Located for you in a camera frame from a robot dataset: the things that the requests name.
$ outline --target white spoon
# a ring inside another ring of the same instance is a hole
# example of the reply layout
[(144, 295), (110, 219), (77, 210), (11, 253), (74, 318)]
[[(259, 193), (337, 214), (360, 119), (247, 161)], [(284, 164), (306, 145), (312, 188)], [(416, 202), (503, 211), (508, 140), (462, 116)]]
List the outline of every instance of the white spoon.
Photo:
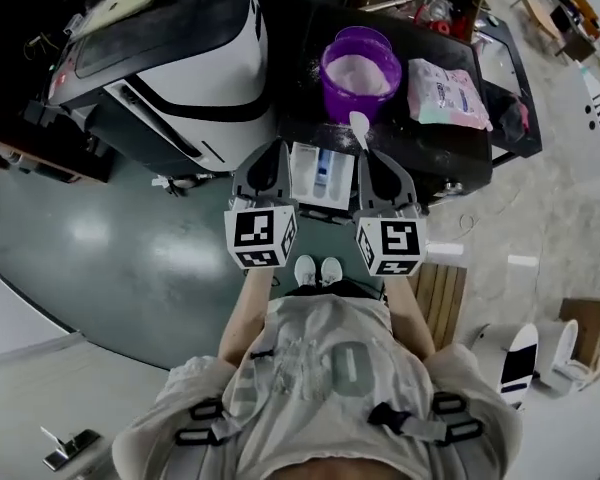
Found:
[(355, 110), (349, 112), (349, 122), (351, 123), (351, 129), (353, 134), (358, 139), (362, 149), (369, 152), (369, 146), (367, 146), (367, 133), (369, 132), (369, 120), (362, 112)]

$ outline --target wooden pallet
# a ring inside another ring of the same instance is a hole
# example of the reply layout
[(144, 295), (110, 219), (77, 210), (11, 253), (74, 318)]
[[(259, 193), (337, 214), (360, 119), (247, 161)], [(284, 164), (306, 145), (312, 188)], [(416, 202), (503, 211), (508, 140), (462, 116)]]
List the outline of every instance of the wooden pallet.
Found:
[(467, 269), (424, 263), (409, 278), (436, 350), (453, 340), (464, 294)]

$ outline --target white t-shirt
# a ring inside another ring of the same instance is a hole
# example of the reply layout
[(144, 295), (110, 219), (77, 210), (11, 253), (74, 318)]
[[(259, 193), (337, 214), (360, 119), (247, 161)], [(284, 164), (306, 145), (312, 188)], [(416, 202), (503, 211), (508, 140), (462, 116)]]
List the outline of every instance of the white t-shirt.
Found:
[[(437, 446), (435, 391), (466, 399), (484, 433)], [(188, 409), (222, 398), (223, 417), (192, 421)], [(387, 403), (409, 411), (405, 432), (367, 422)], [(181, 429), (211, 428), (220, 446), (175, 446)], [(122, 480), (260, 480), (309, 459), (366, 458), (414, 480), (502, 478), (521, 440), (518, 414), (480, 377), (475, 357), (454, 345), (423, 364), (395, 342), (389, 311), (371, 299), (334, 295), (270, 303), (261, 335), (237, 370), (193, 358), (172, 370), (148, 415), (116, 439)]]

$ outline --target white sneaker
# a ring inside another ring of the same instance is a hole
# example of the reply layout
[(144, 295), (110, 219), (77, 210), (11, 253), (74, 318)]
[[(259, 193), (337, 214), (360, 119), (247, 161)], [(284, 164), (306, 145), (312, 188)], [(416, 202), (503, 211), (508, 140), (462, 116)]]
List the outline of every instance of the white sneaker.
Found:
[(311, 256), (303, 254), (296, 260), (296, 266), (293, 273), (298, 281), (298, 286), (316, 285), (316, 262)]
[(320, 274), (322, 276), (322, 286), (329, 286), (337, 281), (342, 281), (342, 265), (340, 262), (332, 257), (325, 258), (320, 268)]

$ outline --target plastic bag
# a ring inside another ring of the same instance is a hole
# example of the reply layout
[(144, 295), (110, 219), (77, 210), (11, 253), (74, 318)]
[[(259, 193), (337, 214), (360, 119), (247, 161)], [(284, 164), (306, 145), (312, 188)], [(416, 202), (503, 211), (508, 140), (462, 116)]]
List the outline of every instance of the plastic bag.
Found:
[(471, 77), (462, 69), (446, 71), (424, 59), (410, 60), (407, 100), (411, 119), (419, 123), (493, 130)]

